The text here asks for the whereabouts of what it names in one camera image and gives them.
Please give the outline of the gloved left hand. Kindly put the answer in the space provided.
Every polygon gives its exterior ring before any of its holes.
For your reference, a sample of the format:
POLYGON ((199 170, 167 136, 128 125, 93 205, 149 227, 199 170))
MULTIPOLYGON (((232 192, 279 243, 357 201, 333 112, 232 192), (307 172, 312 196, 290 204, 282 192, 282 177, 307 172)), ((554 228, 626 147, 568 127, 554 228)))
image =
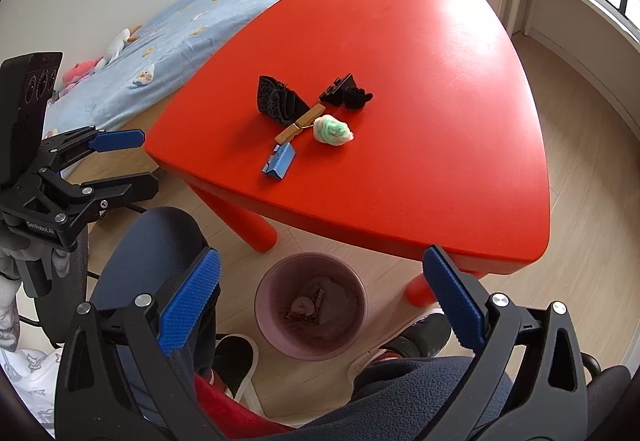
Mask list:
POLYGON ((46 297, 54 276, 64 279, 69 271, 70 253, 17 235, 1 223, 1 274, 19 279, 28 297, 46 297))

